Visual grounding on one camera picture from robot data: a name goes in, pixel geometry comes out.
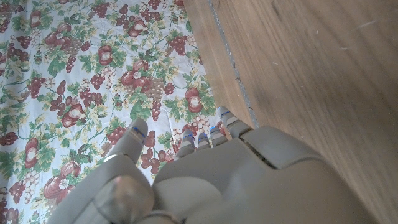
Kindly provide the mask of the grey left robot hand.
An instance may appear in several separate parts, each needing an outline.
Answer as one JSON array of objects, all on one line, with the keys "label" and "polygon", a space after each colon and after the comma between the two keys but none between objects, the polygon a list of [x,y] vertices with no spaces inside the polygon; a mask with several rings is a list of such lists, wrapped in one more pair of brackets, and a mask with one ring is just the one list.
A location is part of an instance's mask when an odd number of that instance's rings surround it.
[{"label": "grey left robot hand", "polygon": [[270,126],[252,129],[218,108],[230,133],[183,134],[153,183],[137,168],[148,127],[133,121],[50,223],[376,223],[316,151]]}]

